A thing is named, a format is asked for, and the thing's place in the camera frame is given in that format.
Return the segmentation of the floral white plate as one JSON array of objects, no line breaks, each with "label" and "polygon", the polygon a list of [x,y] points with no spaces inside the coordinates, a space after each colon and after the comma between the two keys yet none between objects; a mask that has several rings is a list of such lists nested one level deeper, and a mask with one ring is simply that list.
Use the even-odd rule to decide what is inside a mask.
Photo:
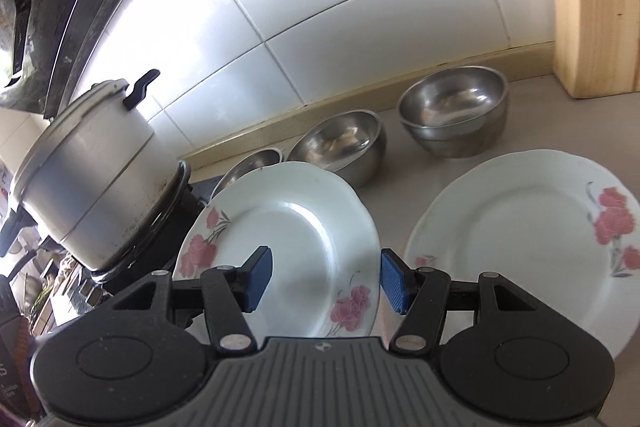
[{"label": "floral white plate", "polygon": [[306,162],[247,173],[196,218],[172,277],[238,267],[259,246],[272,252],[272,275],[245,317],[256,340],[370,334],[381,247],[369,211],[347,182]]},{"label": "floral white plate", "polygon": [[409,236],[410,267],[458,281],[497,272],[619,355],[639,325],[639,201],[560,150],[483,162],[444,188]]}]

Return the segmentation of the small steel bowl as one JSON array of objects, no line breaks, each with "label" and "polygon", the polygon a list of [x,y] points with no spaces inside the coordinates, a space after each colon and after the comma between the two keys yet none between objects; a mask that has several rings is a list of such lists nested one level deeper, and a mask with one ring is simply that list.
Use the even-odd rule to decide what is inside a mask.
[{"label": "small steel bowl", "polygon": [[224,191],[225,188],[238,181],[247,173],[264,167],[281,164],[282,161],[282,150],[279,150],[277,147],[267,147],[262,150],[256,150],[256,152],[246,156],[229,169],[218,181],[212,195],[210,195],[210,199],[213,199],[217,194]]}]

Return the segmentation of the black gas stove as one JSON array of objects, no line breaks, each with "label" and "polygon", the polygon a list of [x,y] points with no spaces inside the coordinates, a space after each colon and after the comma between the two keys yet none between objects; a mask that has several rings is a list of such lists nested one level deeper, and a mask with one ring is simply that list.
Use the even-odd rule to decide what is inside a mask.
[{"label": "black gas stove", "polygon": [[180,160],[177,180],[160,209],[115,261],[105,270],[91,273],[94,283],[115,295],[155,270],[171,272],[175,268],[183,239],[204,209],[201,199],[193,194],[190,174],[188,163]]}]

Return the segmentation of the grey pressure cooker pot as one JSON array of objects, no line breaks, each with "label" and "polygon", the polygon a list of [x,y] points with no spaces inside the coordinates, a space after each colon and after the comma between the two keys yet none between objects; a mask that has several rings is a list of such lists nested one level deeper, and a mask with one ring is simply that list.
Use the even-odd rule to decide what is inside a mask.
[{"label": "grey pressure cooker pot", "polygon": [[138,109],[158,75],[100,82],[49,124],[12,180],[2,251],[21,229],[42,225],[88,270],[103,272],[160,219],[188,167]]}]

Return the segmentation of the wooden cutting board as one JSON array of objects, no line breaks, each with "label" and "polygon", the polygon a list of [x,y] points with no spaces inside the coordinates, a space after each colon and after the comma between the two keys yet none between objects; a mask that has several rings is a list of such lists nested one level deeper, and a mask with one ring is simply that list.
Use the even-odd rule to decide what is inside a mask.
[{"label": "wooden cutting board", "polygon": [[553,72],[573,98],[639,90],[639,0],[554,0]]}]

